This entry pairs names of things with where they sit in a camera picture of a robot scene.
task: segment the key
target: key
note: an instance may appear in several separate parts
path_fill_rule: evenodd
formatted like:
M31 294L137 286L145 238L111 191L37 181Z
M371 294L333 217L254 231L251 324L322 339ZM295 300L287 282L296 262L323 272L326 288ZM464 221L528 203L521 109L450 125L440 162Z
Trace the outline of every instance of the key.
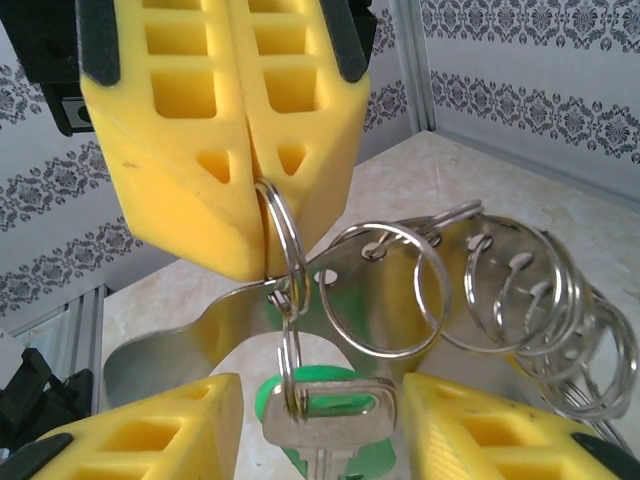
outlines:
M395 430L398 401L389 380L297 385L309 398L306 420L295 423L289 417L282 386L277 385L264 410L262 432L272 445L298 451L307 462L307 480L337 480L361 447L381 442Z

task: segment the rectangular cutout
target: rectangular cutout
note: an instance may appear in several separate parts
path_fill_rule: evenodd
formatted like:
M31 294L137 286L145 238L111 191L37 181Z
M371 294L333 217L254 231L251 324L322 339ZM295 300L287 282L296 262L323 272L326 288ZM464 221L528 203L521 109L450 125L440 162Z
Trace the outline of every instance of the rectangular cutout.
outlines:
M541 444L535 432L514 417L467 414L462 417L461 423L481 447L524 447Z
M180 430L180 422L133 420L120 427L102 447L104 452L161 452Z
M170 10L202 10L202 0L142 0L142 6Z
M513 462L496 465L505 480L568 480L561 462Z
M296 0L247 0L253 13L295 13Z
M278 113L319 110L317 77L318 71L312 67L265 70L264 81L271 108Z
M211 70L151 72L156 112L165 118L213 118L216 97Z
M81 467L69 480L141 480L146 473L140 467Z
M207 28L202 23L147 23L151 55L207 55Z
M307 29L304 25L258 25L256 43L260 55L302 55Z

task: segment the green plastic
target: green plastic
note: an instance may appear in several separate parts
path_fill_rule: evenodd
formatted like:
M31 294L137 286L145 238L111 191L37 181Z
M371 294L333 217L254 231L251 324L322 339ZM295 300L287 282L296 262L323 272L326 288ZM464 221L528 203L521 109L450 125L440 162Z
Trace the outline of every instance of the green plastic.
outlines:
M362 375L347 368L335 367L331 365L308 365L298 368L294 372L295 379L299 382L322 382L352 380L364 378ZM280 376L274 377L263 383L256 394L255 411L256 416L262 421L264 409L267 405L269 394L276 385L280 383ZM331 411L339 415L341 413L362 411L372 402L368 395L331 395L322 397L311 397L309 408ZM300 474L307 477L307 462L300 460L300 455L294 449L283 448L289 461L298 469ZM380 442L365 445L358 454L349 461L347 470L340 480L369 480L381 477L391 471L396 463L396 455L391 446L391 441L387 438Z

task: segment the metal hole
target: metal hole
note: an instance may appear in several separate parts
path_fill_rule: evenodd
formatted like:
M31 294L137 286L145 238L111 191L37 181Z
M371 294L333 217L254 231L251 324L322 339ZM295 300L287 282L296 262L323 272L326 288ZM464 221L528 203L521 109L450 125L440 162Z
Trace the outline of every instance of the metal hole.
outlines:
M485 247L484 247L484 249L485 249L485 250L487 250L487 249L491 246L491 244L493 243L493 240L491 239L491 237L490 237L490 236L485 235L485 234L483 234L483 233L479 233L479 234L478 234L478 235L476 235L475 237L472 237L472 238L469 240L469 243L467 244L467 249L468 249L470 252L473 252L476 248L478 248L478 246L480 245L480 243L481 243L483 240L485 240L485 239L486 239L486 240L488 240L488 242L486 243L486 245L485 245Z
M436 234L433 237L429 238L428 241L429 245L431 245L433 248L436 248L442 243L442 235Z
M524 270L531 266L534 260L534 256L531 253L523 252L515 255L509 262L509 267L512 270Z
M572 348L571 350L564 353L564 358L567 360L575 360L576 358L578 358L578 355L580 355L580 352L575 348Z
M324 275L324 284L327 287L332 287L338 281L338 274L333 270L320 270L319 272L316 272L316 274L313 276L313 279L316 281L316 283L319 284L320 281L323 280L322 278L323 275Z
M371 242L362 247L360 254L365 260L368 260L370 262L377 262L378 260L382 260L384 258L384 256L387 254L387 251L386 249L380 247L379 243Z

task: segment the key head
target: key head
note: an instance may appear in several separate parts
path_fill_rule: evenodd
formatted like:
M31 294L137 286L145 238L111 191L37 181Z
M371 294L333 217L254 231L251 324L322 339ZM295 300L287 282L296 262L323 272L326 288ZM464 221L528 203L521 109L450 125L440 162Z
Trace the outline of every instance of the key head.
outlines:
M357 451L395 430L395 386L384 378L298 383L308 397L305 421L295 423L285 406L281 385L273 389L262 431L271 444L297 450Z

